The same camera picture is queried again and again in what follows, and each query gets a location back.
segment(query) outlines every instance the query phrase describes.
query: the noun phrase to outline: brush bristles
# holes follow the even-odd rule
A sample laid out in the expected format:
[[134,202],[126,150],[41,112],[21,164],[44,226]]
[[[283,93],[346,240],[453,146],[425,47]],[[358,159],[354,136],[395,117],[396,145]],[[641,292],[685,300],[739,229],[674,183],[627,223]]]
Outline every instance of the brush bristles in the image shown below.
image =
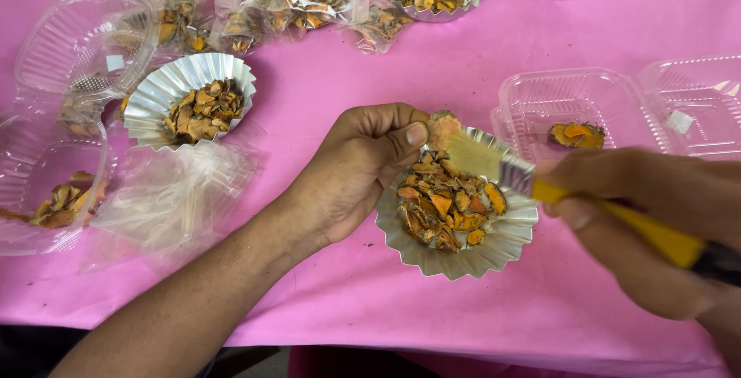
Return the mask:
[[499,180],[499,162],[502,152],[474,141],[465,133],[455,133],[448,144],[450,163],[459,171],[489,180]]

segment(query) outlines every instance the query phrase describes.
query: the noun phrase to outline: paintbrush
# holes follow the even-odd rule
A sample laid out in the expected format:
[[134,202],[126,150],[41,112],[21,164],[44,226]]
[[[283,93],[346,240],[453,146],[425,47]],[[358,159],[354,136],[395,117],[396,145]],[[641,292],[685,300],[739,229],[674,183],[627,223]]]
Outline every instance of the paintbrush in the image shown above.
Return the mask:
[[[535,175],[535,165],[501,146],[498,139],[490,145],[474,141],[462,131],[450,136],[448,155],[458,170],[485,176],[497,184],[545,203],[558,203],[570,192],[545,183]],[[638,232],[673,265],[709,278],[741,287],[741,255],[715,241],[705,241],[615,202],[591,197],[606,212],[621,219]]]

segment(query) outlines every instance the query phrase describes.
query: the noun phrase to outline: hand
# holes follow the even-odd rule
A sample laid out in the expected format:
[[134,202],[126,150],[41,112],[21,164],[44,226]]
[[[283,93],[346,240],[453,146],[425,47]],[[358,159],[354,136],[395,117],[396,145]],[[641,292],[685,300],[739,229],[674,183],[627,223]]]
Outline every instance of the hand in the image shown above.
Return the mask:
[[343,240],[399,172],[420,159],[429,118],[405,103],[345,111],[281,203],[310,227],[320,246]]
[[[741,251],[741,162],[651,154],[637,149],[576,150],[537,166],[545,181],[577,195],[625,199],[680,232]],[[732,288],[673,267],[638,234],[586,199],[545,206],[560,217],[645,310],[693,319]]]

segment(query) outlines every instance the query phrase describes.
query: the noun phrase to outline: forearm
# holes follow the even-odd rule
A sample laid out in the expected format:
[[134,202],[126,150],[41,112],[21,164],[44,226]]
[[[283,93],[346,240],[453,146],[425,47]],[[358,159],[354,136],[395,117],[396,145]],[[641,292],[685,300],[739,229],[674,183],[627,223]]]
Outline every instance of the forearm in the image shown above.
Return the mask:
[[316,252],[273,203],[90,332],[51,378],[191,378],[262,296]]
[[728,370],[741,378],[741,289],[734,289],[723,303],[698,319],[723,354]]

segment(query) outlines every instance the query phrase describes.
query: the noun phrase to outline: pink table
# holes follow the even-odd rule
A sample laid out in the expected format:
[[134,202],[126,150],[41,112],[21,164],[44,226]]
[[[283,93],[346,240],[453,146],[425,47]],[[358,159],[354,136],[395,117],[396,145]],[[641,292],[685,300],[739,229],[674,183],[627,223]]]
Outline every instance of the pink table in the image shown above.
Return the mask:
[[[0,87],[10,93],[25,32],[57,0],[2,1]],[[659,59],[738,53],[739,29],[741,0],[485,0],[458,21],[415,24],[383,56],[363,56],[324,28],[269,47],[247,63],[258,85],[250,114],[272,156],[234,225],[288,185],[351,106],[406,101],[491,128],[499,84],[514,73],[635,73]],[[301,69],[299,59],[311,60]],[[478,280],[425,278],[383,239],[368,218],[283,278],[228,344],[419,348],[612,376],[722,376],[698,325],[635,307],[560,222],[540,222],[521,261]],[[78,277],[80,249],[1,259],[0,322],[94,327],[156,280],[138,262]]]

